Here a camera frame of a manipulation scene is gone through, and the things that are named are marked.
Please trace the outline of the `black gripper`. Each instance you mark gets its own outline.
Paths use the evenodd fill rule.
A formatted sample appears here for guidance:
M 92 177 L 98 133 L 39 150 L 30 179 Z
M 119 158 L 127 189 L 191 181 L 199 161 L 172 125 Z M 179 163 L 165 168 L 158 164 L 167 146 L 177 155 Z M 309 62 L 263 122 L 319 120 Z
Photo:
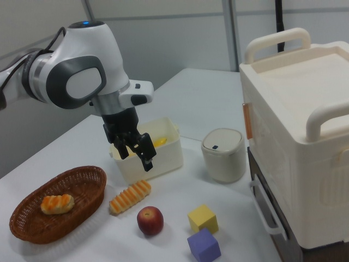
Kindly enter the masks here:
M 135 108 L 128 108 L 112 115 L 102 115 L 104 130 L 109 143 L 113 143 L 121 159 L 129 156 L 130 149 L 141 160 L 145 172 L 153 168 L 156 150 L 148 133 L 140 134 L 137 130 L 139 118 Z

